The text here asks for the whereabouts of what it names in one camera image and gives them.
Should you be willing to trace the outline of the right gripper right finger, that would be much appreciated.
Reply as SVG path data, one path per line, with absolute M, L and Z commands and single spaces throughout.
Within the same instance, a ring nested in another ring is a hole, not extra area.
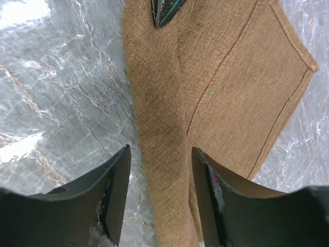
M 192 167 L 205 246 L 328 246 L 328 187 L 254 183 L 199 148 Z

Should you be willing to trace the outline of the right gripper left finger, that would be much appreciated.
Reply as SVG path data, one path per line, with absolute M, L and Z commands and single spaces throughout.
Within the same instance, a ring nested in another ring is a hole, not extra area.
M 118 246 L 131 171 L 125 146 L 47 193 L 1 189 L 1 246 Z

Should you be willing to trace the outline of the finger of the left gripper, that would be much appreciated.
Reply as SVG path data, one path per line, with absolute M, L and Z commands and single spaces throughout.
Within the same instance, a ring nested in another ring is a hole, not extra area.
M 167 25 L 185 2 L 186 0 L 151 0 L 155 28 Z

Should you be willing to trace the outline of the brown cloth napkin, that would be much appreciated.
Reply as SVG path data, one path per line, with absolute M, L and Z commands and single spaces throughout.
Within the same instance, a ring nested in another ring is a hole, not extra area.
M 127 1 L 122 37 L 156 243 L 198 246 L 192 148 L 252 179 L 319 67 L 279 1 Z

